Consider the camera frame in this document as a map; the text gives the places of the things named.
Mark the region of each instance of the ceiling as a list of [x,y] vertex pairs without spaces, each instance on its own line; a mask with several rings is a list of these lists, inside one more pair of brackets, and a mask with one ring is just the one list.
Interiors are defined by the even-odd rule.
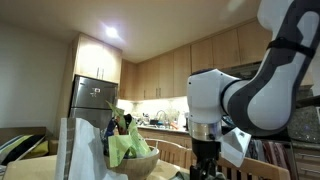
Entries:
[[[254,18],[260,0],[0,0],[0,21],[71,42],[83,32],[140,62]],[[119,39],[106,36],[115,27]]]

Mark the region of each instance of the bowl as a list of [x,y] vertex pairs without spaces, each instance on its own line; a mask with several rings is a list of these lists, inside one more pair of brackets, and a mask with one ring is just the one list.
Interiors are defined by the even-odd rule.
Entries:
[[110,167],[109,157],[104,157],[107,168],[121,174],[127,174],[129,180],[146,179],[157,165],[159,159],[159,150],[155,155],[145,158],[123,159],[119,166]]

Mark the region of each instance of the striped cushion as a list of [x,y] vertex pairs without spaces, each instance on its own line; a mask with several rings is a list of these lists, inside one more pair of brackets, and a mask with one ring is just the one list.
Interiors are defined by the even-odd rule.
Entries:
[[0,164],[6,166],[11,161],[20,160],[34,149],[45,135],[22,135],[6,142],[0,147]]

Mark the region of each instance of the stainless steel refrigerator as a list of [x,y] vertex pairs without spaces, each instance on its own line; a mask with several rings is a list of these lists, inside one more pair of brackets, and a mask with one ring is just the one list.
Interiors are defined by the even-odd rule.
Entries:
[[108,103],[117,104],[118,84],[75,75],[69,116],[105,129],[112,118]]

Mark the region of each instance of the kitchen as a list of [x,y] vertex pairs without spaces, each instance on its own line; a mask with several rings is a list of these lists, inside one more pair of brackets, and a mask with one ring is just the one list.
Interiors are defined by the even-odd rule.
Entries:
[[[44,26],[47,26],[45,28],[45,30],[47,31],[51,31],[51,26],[57,26],[57,24],[45,24],[45,21],[41,21]],[[231,66],[233,65],[233,63],[238,63],[238,65],[241,65],[242,60],[244,60],[243,57],[241,57],[241,55],[247,55],[249,57],[254,57],[251,60],[252,61],[259,61],[261,59],[261,52],[265,51],[265,44],[268,42],[268,38],[267,36],[260,36],[259,34],[257,34],[257,37],[253,38],[253,39],[260,39],[260,38],[266,38],[267,41],[264,42],[263,40],[260,41],[262,43],[265,43],[261,46],[257,45],[257,44],[250,44],[248,43],[249,38],[245,38],[245,46],[248,46],[250,49],[254,49],[257,48],[257,50],[252,51],[252,52],[256,52],[257,54],[252,54],[251,51],[244,51],[245,53],[243,53],[243,51],[240,51],[238,53],[240,53],[240,55],[238,54],[238,58],[235,54],[236,53],[221,53],[219,54],[218,52],[222,51],[220,49],[217,49],[219,47],[216,47],[216,45],[214,44],[214,42],[220,42],[219,39],[231,39],[230,41],[224,41],[224,43],[226,43],[227,47],[233,47],[235,49],[240,49],[240,45],[241,43],[243,43],[243,40],[241,40],[241,36],[239,36],[241,34],[241,32],[244,33],[244,35],[246,35],[246,32],[248,32],[247,30],[249,29],[253,29],[253,28],[248,28],[246,29],[246,25],[250,26],[250,25],[254,25],[255,23],[254,17],[252,17],[251,19],[249,18],[249,20],[242,21],[239,22],[240,24],[235,24],[233,25],[233,27],[226,27],[223,30],[219,31],[219,32],[210,32],[207,33],[206,35],[203,35],[197,39],[194,39],[192,41],[186,41],[183,43],[183,45],[186,46],[174,46],[171,49],[167,49],[166,51],[163,51],[162,53],[159,54],[154,54],[152,57],[150,58],[146,58],[145,60],[150,60],[152,61],[153,59],[155,59],[152,63],[141,63],[140,64],[133,64],[128,62],[128,64],[130,64],[131,66],[133,66],[133,69],[130,69],[130,65],[128,65],[126,67],[126,61],[122,61],[122,70],[118,71],[121,72],[121,75],[117,75],[118,76],[118,80],[120,82],[120,99],[124,99],[124,100],[129,100],[129,102],[124,102],[126,104],[128,104],[128,109],[130,111],[130,107],[133,108],[134,103],[136,103],[138,106],[142,107],[143,106],[147,106],[150,107],[152,105],[143,105],[145,102],[142,101],[146,101],[146,104],[148,104],[149,101],[151,101],[151,99],[159,99],[160,102],[158,101],[154,101],[151,103],[155,103],[156,105],[153,106],[158,106],[158,104],[163,103],[165,105],[162,105],[161,108],[157,108],[155,107],[154,109],[146,109],[143,110],[146,111],[144,113],[149,113],[151,116],[155,115],[157,111],[159,110],[165,110],[167,113],[168,110],[172,110],[173,114],[177,113],[174,111],[177,110],[179,111],[179,113],[183,113],[184,111],[187,111],[186,105],[185,105],[185,98],[183,96],[186,95],[186,92],[184,91],[184,88],[181,89],[177,89],[175,87],[168,87],[168,89],[171,88],[171,90],[166,91],[164,88],[167,88],[167,85],[162,85],[163,82],[165,83],[169,83],[168,81],[171,81],[171,84],[173,84],[173,86],[177,86],[179,87],[183,87],[184,85],[184,80],[183,77],[186,78],[186,76],[188,76],[190,74],[190,72],[193,72],[192,69],[197,69],[197,68],[207,68],[207,67],[219,67],[219,62],[215,62],[215,59],[222,59],[224,58],[225,55],[231,55],[232,57],[225,57],[226,59],[233,59],[235,62],[230,62]],[[64,69],[65,69],[65,62],[67,62],[65,60],[64,57],[67,56],[67,43],[62,43],[59,40],[56,40],[56,38],[52,38],[47,37],[45,35],[43,35],[43,33],[38,33],[36,31],[36,33],[34,32],[30,32],[30,30],[28,30],[28,28],[30,25],[28,25],[28,23],[25,23],[23,25],[18,25],[18,26],[14,26],[10,24],[9,20],[4,20],[4,23],[1,24],[1,47],[6,47],[6,48],[10,48],[10,49],[3,49],[3,52],[1,52],[1,59],[2,59],[2,63],[4,64],[4,66],[1,66],[3,69],[1,69],[1,72],[3,74],[1,74],[1,80],[4,82],[4,89],[2,89],[1,91],[3,92],[2,94],[2,99],[4,101],[2,102],[7,102],[8,104],[6,105],[6,108],[3,109],[2,111],[2,118],[1,118],[1,126],[5,127],[5,126],[27,126],[27,125],[45,125],[48,126],[49,129],[51,129],[52,132],[54,132],[55,127],[57,127],[55,125],[56,122],[56,110],[58,108],[58,100],[59,100],[59,92],[60,92],[60,87],[63,82],[63,76],[64,76]],[[264,31],[255,31],[255,33],[264,33]],[[232,41],[232,38],[236,38],[239,41],[239,46],[234,47],[235,43],[232,43],[234,41]],[[28,42],[33,42],[33,47],[29,46]],[[50,46],[46,46],[46,47],[42,47],[41,44],[45,44],[48,45],[50,44]],[[31,55],[27,54],[27,53],[22,53],[22,52],[35,52],[37,49],[41,49],[42,54],[38,54],[38,56],[34,55],[31,57]],[[15,60],[17,61],[10,61],[7,62],[5,61],[8,57],[13,57],[12,54],[8,54],[9,51],[11,52],[15,52],[15,54],[17,55],[21,55],[21,57],[23,57],[25,60],[29,60],[29,61],[22,61],[22,60],[18,60],[20,57],[14,57]],[[181,62],[176,62],[175,58],[177,57],[183,57],[186,59],[190,59],[189,64],[183,64]],[[199,62],[199,64],[194,64],[192,63],[192,59],[195,58],[201,58],[203,60],[206,60],[204,62]],[[173,63],[177,63],[177,66],[175,65],[166,65],[164,64],[164,66],[166,67],[164,70],[166,70],[165,72],[162,72],[163,69],[156,69],[155,67],[158,67],[158,65],[156,63],[159,63],[159,60],[157,59],[173,59]],[[312,81],[313,81],[313,86],[312,86],[312,91],[313,91],[313,95],[319,95],[320,94],[320,80],[319,80],[319,67],[320,67],[320,63],[319,63],[319,55],[316,55],[316,58],[314,60],[314,62],[312,62],[312,70],[310,70],[310,76],[312,76]],[[187,69],[188,71],[179,71],[181,70],[180,68],[176,71],[173,70],[173,72],[167,72],[168,69],[170,69],[169,67],[175,68],[175,67],[184,67],[185,69]],[[43,72],[48,73],[46,76],[49,79],[45,79],[45,77],[43,76]],[[130,79],[135,77],[132,75],[128,75],[125,74],[125,72],[131,72],[132,74],[137,74],[138,77],[135,79]],[[157,72],[161,72],[161,77],[154,77]],[[168,75],[169,77],[175,77],[175,78],[167,78],[162,80],[160,78],[165,77],[165,75]],[[127,79],[125,77],[129,77],[129,80],[123,80],[123,81],[128,81],[128,82],[136,82],[135,84],[130,84],[130,83],[123,83],[122,84],[122,79]],[[45,89],[45,91],[49,92],[52,96],[51,97],[47,97],[46,94],[44,93],[43,89]],[[13,92],[14,94],[23,94],[23,97],[21,96],[7,96],[7,92]],[[44,98],[44,101],[40,101],[38,100],[39,97],[41,97],[40,99]],[[17,114],[13,113],[16,112],[15,111],[15,105],[18,104],[18,107],[20,107],[19,109],[21,109],[21,111],[17,112]]]

